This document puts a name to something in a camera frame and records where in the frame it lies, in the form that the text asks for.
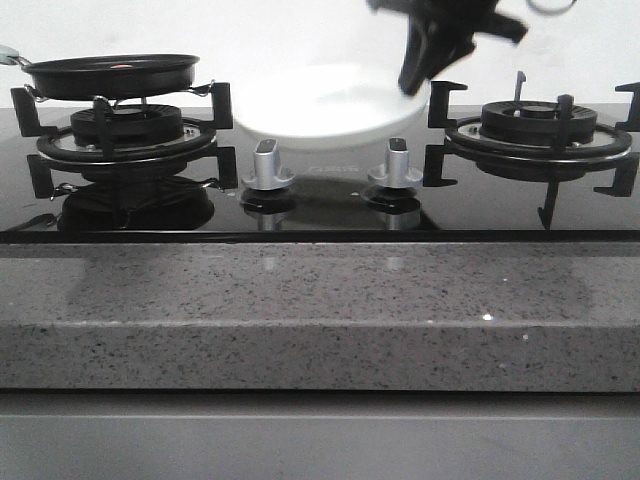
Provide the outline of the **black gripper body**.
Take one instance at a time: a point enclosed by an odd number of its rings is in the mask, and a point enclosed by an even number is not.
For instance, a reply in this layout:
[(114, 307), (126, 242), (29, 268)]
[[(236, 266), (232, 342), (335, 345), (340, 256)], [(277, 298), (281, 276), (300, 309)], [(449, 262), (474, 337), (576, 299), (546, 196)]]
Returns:
[(429, 34), (443, 32), (464, 38), (480, 32), (519, 43), (528, 31), (521, 21), (498, 13), (497, 1), (380, 0), (367, 4), (374, 11), (385, 9), (406, 14)]

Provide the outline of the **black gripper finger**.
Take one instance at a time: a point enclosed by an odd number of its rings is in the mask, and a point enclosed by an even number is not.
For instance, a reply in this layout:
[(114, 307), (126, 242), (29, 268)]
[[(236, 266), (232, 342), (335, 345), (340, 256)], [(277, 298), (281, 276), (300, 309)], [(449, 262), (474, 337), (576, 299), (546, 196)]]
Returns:
[(406, 50), (398, 78), (405, 95), (415, 95), (423, 82), (433, 76), (431, 63), (436, 56), (438, 32), (439, 25), (431, 12), (409, 17)]
[(423, 76), (433, 80), (451, 64), (470, 55), (476, 48), (474, 32), (469, 30), (439, 29), (426, 32)]

